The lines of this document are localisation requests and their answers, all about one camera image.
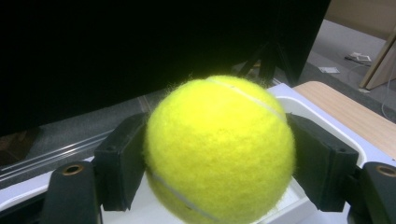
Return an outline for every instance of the gray floor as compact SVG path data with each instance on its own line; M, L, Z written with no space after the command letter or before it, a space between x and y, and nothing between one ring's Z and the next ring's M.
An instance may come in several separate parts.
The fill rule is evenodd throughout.
M307 61L316 67L336 67L340 71L339 74L326 75L336 77L358 90L359 84L369 68L358 66L357 63L345 60L344 57L357 52L370 56L373 61L384 44L385 40L330 21L324 21ZM396 68L393 69L393 77L396 77L395 70ZM369 92L361 91L361 94L396 110L395 79Z

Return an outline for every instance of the wooden surface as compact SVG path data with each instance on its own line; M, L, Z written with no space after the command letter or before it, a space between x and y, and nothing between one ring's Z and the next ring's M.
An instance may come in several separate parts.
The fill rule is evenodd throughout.
M316 81L294 88L350 130L396 159L396 124Z

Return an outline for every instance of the yellow tennis ball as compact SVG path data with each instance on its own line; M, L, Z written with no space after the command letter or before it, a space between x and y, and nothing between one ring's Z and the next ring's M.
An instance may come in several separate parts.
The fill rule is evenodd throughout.
M191 80L151 114L144 156L150 187L187 223L249 223L280 200L294 139L277 99L231 76Z

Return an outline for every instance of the black monitor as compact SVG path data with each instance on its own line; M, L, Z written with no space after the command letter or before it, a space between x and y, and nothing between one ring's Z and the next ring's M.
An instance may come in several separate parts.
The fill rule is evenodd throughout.
M0 136L230 74L263 45L262 66L297 80L329 2L8 1Z

